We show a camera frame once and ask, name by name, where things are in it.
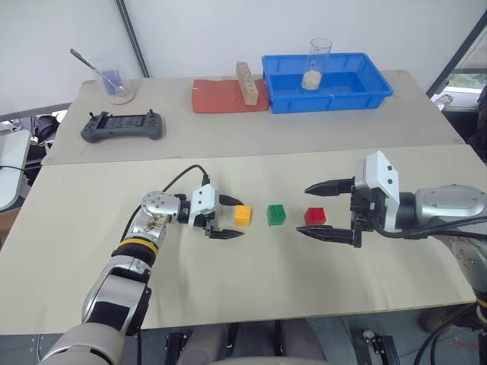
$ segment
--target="yellow ring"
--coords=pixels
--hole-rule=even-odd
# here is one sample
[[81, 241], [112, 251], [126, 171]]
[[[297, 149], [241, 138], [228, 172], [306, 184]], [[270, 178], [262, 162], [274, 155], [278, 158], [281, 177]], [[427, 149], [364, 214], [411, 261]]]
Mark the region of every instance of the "yellow ring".
[[484, 300], [477, 298], [477, 302], [479, 302], [479, 304], [484, 308], [487, 308], [487, 302], [485, 302]]
[[137, 243], [139, 245], [143, 245], [145, 247], [148, 247], [149, 249], [151, 249], [156, 255], [158, 254], [159, 252], [159, 249], [156, 247], [155, 244], [153, 244], [151, 241], [147, 241], [147, 240], [142, 240], [140, 238], [127, 238], [126, 240], [123, 240], [117, 248], [123, 246], [123, 245], [126, 245], [128, 243]]

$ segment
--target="table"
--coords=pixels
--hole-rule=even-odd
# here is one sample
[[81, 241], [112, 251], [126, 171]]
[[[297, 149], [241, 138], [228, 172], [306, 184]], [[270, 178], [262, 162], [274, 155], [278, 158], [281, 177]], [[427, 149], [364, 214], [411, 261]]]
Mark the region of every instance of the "table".
[[[43, 164], [463, 143], [407, 71], [383, 71], [383, 75], [394, 95], [378, 109], [292, 114], [194, 113], [193, 78], [143, 79], [133, 101], [115, 106], [105, 101], [94, 81], [88, 81], [69, 107]], [[150, 108], [166, 119], [165, 135], [160, 140], [125, 137], [89, 144], [81, 139], [80, 131], [88, 122], [89, 112], [146, 114]]]
[[[0, 135], [0, 166], [25, 166], [30, 145], [30, 132], [19, 131]], [[0, 210], [10, 207], [18, 198], [24, 172], [5, 167], [0, 170]]]
[[[133, 208], [183, 168], [200, 163], [220, 193], [253, 207], [237, 239], [209, 240], [171, 224], [151, 275], [144, 327], [327, 316], [440, 306], [474, 295], [446, 246], [364, 233], [363, 247], [298, 233], [307, 207], [328, 224], [349, 226], [349, 197], [306, 195], [326, 179], [348, 178], [376, 150], [254, 157], [126, 161], [44, 166], [0, 253], [0, 334], [64, 332], [114, 250]], [[467, 145], [383, 150], [402, 191], [458, 183], [485, 189], [485, 165]], [[170, 192], [191, 193], [192, 171]], [[282, 226], [268, 227], [269, 204], [284, 204]], [[232, 228], [233, 208], [220, 228]]]

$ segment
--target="glass cup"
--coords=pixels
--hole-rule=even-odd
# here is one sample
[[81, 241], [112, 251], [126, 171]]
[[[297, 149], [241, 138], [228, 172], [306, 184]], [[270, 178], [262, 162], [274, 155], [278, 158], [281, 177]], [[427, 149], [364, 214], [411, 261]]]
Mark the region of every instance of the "glass cup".
[[133, 87], [121, 67], [104, 65], [101, 62], [98, 62], [96, 66], [99, 68], [93, 73], [109, 103], [125, 104], [134, 98]]
[[303, 80], [301, 81], [303, 89], [317, 90], [320, 87], [331, 50], [331, 40], [326, 38], [313, 38], [311, 40], [310, 51], [304, 63]]

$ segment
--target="blue plastic tray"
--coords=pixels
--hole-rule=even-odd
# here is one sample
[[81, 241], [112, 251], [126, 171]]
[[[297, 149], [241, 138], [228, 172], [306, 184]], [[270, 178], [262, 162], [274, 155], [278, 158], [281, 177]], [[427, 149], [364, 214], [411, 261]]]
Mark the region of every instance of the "blue plastic tray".
[[306, 55], [263, 56], [273, 113], [378, 108], [392, 87], [365, 53], [331, 53], [318, 90], [301, 87]]

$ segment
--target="red cube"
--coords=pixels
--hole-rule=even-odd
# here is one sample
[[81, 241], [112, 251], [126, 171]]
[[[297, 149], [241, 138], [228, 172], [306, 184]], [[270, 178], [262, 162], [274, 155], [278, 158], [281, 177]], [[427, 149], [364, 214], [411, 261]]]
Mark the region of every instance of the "red cube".
[[306, 214], [304, 215], [304, 220], [307, 226], [312, 226], [314, 224], [325, 224], [326, 215], [323, 208], [308, 208]]

